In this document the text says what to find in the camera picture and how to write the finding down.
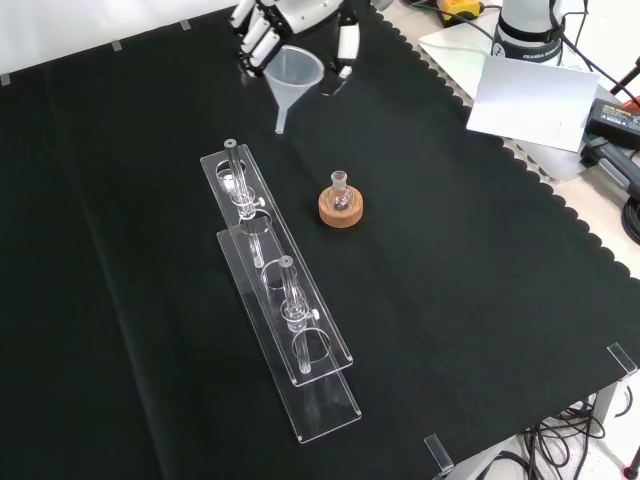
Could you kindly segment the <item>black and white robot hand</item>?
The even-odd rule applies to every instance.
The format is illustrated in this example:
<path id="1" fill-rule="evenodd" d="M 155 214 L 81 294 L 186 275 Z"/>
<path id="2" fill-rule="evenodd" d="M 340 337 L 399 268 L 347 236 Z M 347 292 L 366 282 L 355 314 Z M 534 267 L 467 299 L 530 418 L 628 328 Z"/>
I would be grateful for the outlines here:
<path id="1" fill-rule="evenodd" d="M 325 96 L 337 94 L 349 80 L 360 48 L 359 21 L 349 1 L 239 1 L 229 24 L 241 38 L 241 70 L 261 77 L 294 36 L 312 32 L 331 20 L 337 22 L 337 51 L 321 92 Z"/>

